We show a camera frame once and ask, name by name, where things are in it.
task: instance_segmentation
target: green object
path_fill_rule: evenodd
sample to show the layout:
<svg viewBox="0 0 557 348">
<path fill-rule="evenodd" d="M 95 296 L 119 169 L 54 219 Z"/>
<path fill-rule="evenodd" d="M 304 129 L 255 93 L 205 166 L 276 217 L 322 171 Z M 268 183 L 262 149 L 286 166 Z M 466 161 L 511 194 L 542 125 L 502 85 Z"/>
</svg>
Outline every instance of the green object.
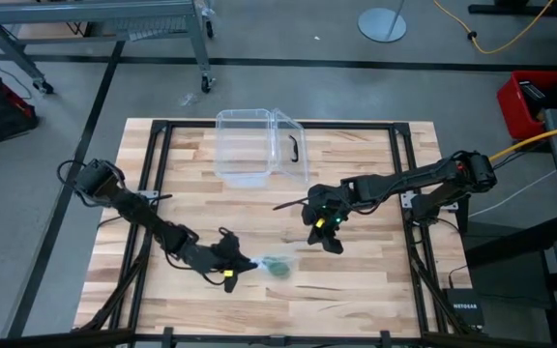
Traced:
<svg viewBox="0 0 557 348">
<path fill-rule="evenodd" d="M 277 257 L 267 256 L 261 261 L 272 276 L 289 277 L 289 265 Z"/>
</svg>

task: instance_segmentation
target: butcher block tabletop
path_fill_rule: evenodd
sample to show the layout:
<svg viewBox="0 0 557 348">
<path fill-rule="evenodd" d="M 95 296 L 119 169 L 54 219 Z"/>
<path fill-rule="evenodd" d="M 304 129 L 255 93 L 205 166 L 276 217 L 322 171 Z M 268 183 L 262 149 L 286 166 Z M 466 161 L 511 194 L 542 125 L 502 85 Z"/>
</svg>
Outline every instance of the butcher block tabletop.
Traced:
<svg viewBox="0 0 557 348">
<path fill-rule="evenodd" d="M 116 165 L 126 174 L 129 188 L 138 186 L 152 122 L 126 123 Z M 411 122 L 410 129 L 417 164 L 439 160 L 433 124 Z M 161 137 L 148 188 L 154 185 Z M 311 186 L 337 186 L 341 178 L 394 173 L 387 130 L 306 130 L 306 137 Z M 159 216 L 185 224 L 206 246 L 220 239 L 218 230 L 224 226 L 240 238 L 248 257 L 293 259 L 292 274 L 274 278 L 252 270 L 241 274 L 233 293 L 227 294 L 195 272 L 171 268 L 153 241 L 138 333 L 161 334 L 163 328 L 173 327 L 177 334 L 379 336 L 380 331 L 389 331 L 392 337 L 420 336 L 398 196 L 370 216 L 350 216 L 337 232 L 344 253 L 328 253 L 319 244 L 307 245 L 309 227 L 302 223 L 301 206 L 272 210 L 305 197 L 307 189 L 228 188 L 214 174 L 215 139 L 214 128 L 174 130 L 161 191 L 173 197 L 160 202 Z M 116 214 L 105 209 L 102 220 Z M 449 213 L 440 218 L 456 223 Z M 99 228 L 75 326 L 89 321 L 115 289 L 129 227 L 119 219 Z M 442 222 L 430 226 L 430 236 L 440 285 L 447 286 L 449 272 L 466 264 L 460 236 Z M 415 240 L 419 239 L 415 229 Z M 209 277 L 221 281 L 220 275 Z M 453 282 L 456 287 L 471 287 L 467 269 L 454 272 Z M 432 299 L 423 288 L 429 326 L 435 331 Z M 131 293 L 124 301 L 122 327 L 128 323 Z"/>
</svg>

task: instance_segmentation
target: red toolbox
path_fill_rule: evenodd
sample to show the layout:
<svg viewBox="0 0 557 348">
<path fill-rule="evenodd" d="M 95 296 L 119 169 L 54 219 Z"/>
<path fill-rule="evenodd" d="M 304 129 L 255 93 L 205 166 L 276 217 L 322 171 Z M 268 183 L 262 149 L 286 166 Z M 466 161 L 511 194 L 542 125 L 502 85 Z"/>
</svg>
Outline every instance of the red toolbox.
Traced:
<svg viewBox="0 0 557 348">
<path fill-rule="evenodd" d="M 509 134 L 517 140 L 539 135 L 542 122 L 535 120 L 528 110 L 519 89 L 519 81 L 530 81 L 542 91 L 557 85 L 557 72 L 513 72 L 511 79 L 498 91 L 498 102 L 507 123 Z"/>
</svg>

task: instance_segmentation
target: round metal base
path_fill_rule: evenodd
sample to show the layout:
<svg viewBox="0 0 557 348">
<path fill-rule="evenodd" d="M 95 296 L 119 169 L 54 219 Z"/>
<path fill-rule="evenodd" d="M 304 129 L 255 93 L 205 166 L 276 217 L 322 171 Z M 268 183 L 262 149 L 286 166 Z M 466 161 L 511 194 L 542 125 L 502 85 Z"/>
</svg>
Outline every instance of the round metal base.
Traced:
<svg viewBox="0 0 557 348">
<path fill-rule="evenodd" d="M 395 27 L 393 19 L 395 11 L 388 9 L 368 9 L 358 18 L 358 28 L 364 36 L 379 43 L 391 43 L 405 35 L 407 24 L 401 15 L 396 19 Z"/>
</svg>

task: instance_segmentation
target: clear plastic container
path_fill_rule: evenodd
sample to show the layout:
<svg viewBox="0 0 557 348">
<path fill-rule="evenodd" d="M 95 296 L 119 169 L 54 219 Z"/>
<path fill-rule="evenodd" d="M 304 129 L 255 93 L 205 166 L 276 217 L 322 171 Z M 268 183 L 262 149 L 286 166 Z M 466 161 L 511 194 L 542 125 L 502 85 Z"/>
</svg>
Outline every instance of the clear plastic container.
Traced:
<svg viewBox="0 0 557 348">
<path fill-rule="evenodd" d="M 216 149 L 215 174 L 231 188 L 264 188 L 275 174 L 308 185 L 305 130 L 277 109 L 221 111 Z"/>
</svg>

